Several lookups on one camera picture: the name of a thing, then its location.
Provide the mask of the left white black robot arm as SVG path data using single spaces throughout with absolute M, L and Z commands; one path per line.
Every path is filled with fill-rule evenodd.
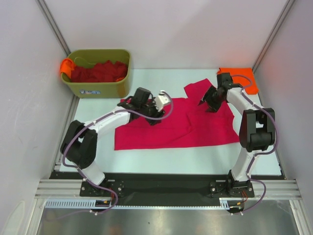
M 153 96 L 149 90 L 139 87 L 133 96 L 120 101 L 111 112 L 88 122 L 72 121 L 60 147 L 63 163 L 69 160 L 72 163 L 69 167 L 91 182 L 91 190 L 96 195 L 104 195 L 108 183 L 95 161 L 100 136 L 139 117 L 145 118 L 151 126 L 159 124 L 172 110 L 173 101 L 165 91 Z

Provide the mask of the pink t shirt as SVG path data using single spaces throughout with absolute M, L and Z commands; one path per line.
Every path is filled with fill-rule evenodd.
M 234 115 L 226 103 L 216 113 L 199 104 L 211 87 L 208 79 L 184 87 L 186 98 L 173 98 L 169 117 L 151 126 L 143 117 L 116 128 L 115 150 L 216 146 L 239 142 Z

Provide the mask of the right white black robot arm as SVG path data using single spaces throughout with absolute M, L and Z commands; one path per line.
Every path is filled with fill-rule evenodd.
M 242 115 L 239 142 L 241 151 L 234 167 L 228 173 L 225 190 L 230 196 L 238 196 L 243 189 L 249 187 L 251 174 L 257 157 L 271 154 L 274 149 L 267 151 L 269 146 L 276 147 L 278 142 L 275 111 L 264 108 L 253 102 L 245 91 L 252 85 L 243 86 L 233 81 L 230 73 L 217 75 L 217 87 L 211 86 L 199 104 L 207 104 L 208 112 L 216 113 L 222 104 L 228 102 Z

